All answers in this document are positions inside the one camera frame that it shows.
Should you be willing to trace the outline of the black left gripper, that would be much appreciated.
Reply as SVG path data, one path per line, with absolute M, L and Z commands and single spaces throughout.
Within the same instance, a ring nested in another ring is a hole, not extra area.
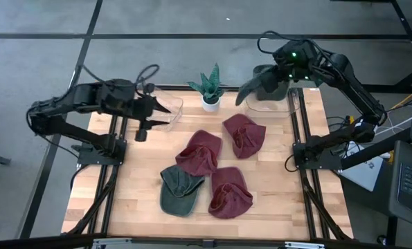
M 151 130 L 155 126 L 168 125 L 169 122 L 159 120 L 148 120 L 153 114 L 153 110 L 163 113 L 170 113 L 157 99 L 151 95 L 144 95 L 132 102 L 132 108 L 128 110 L 127 117 L 139 121 L 138 129 Z

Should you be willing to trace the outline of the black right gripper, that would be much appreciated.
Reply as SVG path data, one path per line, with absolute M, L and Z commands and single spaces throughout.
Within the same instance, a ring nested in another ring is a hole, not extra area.
M 262 87 L 266 92 L 287 90 L 291 82 L 312 81 L 312 74 L 306 68 L 274 65 L 262 74 Z

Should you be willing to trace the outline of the dark green cap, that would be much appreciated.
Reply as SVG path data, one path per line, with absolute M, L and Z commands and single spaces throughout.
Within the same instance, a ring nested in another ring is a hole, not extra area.
M 172 216 L 189 216 L 197 202 L 204 176 L 193 176 L 173 165 L 160 172 L 162 179 L 160 207 Z
M 235 105 L 239 106 L 251 93 L 257 101 L 281 101 L 287 97 L 290 74 L 273 64 L 258 65 L 253 69 L 253 78 L 238 90 Z

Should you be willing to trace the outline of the maroon cap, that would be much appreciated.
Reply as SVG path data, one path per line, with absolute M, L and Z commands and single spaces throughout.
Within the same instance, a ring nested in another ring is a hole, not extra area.
M 232 138 L 233 152 L 237 158 L 249 158 L 263 146 L 267 128 L 256 124 L 246 115 L 235 114 L 222 124 Z
M 222 149 L 222 139 L 204 130 L 196 131 L 186 148 L 175 160 L 185 172 L 193 176 L 207 176 L 217 170 L 217 157 Z

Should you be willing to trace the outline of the dark red towel pile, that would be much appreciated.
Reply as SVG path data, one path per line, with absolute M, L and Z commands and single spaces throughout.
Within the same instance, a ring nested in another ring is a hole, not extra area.
M 212 199 L 208 212 L 218 219 L 232 219 L 244 214 L 253 205 L 241 170 L 223 167 L 211 175 Z

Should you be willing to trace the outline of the clear plastic bin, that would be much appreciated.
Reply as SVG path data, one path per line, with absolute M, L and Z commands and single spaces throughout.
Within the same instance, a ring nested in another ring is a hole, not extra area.
M 183 100 L 151 83 L 148 83 L 145 86 L 140 85 L 137 87 L 135 99 L 143 97 L 144 95 L 157 97 L 158 101 L 170 110 L 170 113 L 163 113 L 153 110 L 153 114 L 148 118 L 148 120 L 165 121 L 169 122 L 169 124 L 155 126 L 151 130 L 170 131 L 182 116 Z M 138 130 L 139 126 L 139 121 L 137 120 L 137 122 L 136 130 Z
M 287 97 L 281 101 L 257 101 L 255 93 L 251 93 L 243 104 L 245 113 L 250 118 L 288 118 L 300 109 L 298 91 L 295 88 L 289 88 Z

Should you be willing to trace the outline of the white plant pot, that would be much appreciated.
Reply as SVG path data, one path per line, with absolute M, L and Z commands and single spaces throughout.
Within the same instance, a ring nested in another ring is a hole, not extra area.
M 206 96 L 202 96 L 201 105 L 204 111 L 216 112 L 220 107 L 220 97 L 207 98 Z

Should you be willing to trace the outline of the green snake plant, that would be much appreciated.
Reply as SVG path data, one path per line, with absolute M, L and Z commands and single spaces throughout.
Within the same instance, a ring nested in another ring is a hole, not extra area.
M 215 63 L 209 77 L 205 73 L 200 73 L 201 83 L 187 82 L 188 86 L 202 95 L 202 100 L 206 104 L 216 104 L 222 95 L 224 89 L 220 87 L 220 68 L 218 63 Z

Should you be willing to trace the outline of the silver laptop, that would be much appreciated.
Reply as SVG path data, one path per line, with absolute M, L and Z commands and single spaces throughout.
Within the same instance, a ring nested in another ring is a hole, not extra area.
M 364 163 L 350 167 L 349 169 L 338 169 L 336 173 L 356 183 L 365 190 L 372 192 L 375 189 L 382 163 L 384 159 L 389 158 L 390 154 L 385 153 L 367 160 Z

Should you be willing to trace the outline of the black laptop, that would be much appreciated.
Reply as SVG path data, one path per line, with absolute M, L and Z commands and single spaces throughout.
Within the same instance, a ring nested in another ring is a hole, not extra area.
M 412 144 L 397 141 L 394 156 L 388 210 L 412 223 Z

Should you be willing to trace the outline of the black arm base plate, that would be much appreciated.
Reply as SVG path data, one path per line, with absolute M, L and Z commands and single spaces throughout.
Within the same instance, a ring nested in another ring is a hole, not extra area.
M 127 141 L 115 140 L 114 152 L 108 155 L 89 143 L 83 142 L 81 145 L 72 145 L 71 148 L 78 152 L 78 164 L 81 165 L 122 165 L 125 158 Z
M 294 143 L 292 149 L 296 167 L 299 169 L 342 169 L 341 157 L 334 147 L 324 149 L 320 154 L 307 152 L 304 143 Z

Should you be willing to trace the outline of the white bracket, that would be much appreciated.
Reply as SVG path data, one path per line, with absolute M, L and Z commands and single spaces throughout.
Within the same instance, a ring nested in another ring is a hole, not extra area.
M 118 238 L 102 238 L 94 239 L 91 249 L 106 249 L 107 246 L 116 246 L 132 243 L 132 238 L 118 237 Z
M 320 243 L 286 241 L 285 249 L 325 249 L 325 245 Z

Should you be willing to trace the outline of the black table frame beam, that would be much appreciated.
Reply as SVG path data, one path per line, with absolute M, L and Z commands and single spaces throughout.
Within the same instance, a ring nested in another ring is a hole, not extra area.
M 27 239 L 12 239 L 0 241 L 0 249 L 76 249 L 92 246 L 94 239 L 118 238 L 107 237 L 105 234 L 66 234 L 54 237 L 37 237 Z M 159 238 L 159 237 L 127 237 L 132 238 L 132 243 L 169 244 L 184 246 L 199 246 L 202 248 L 215 248 L 218 246 L 260 246 L 277 247 L 285 249 L 285 242 L 292 240 L 239 240 L 239 239 L 182 239 L 182 238 Z M 325 249 L 412 249 L 403 246 L 385 246 L 382 244 L 364 243 L 355 240 L 340 241 L 313 239 L 309 242 L 325 245 Z

